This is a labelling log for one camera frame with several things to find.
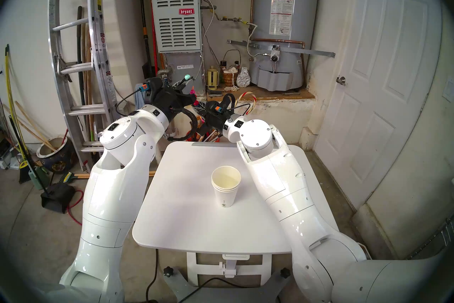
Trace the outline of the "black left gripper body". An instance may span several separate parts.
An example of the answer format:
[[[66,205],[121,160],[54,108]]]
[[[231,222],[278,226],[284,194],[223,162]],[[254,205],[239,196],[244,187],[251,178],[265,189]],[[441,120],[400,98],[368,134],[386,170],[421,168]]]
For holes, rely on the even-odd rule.
[[[182,91],[172,88],[161,88],[159,91],[159,109],[168,120],[173,120],[179,113],[177,110],[186,107],[184,95]]]

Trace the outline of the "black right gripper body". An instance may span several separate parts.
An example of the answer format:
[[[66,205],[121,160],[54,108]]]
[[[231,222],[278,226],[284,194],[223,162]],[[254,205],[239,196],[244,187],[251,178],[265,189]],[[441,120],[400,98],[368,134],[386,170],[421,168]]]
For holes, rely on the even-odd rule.
[[[226,121],[228,120],[228,112],[220,112],[218,110],[205,110],[205,124],[210,128],[216,129],[218,132],[228,130]]]

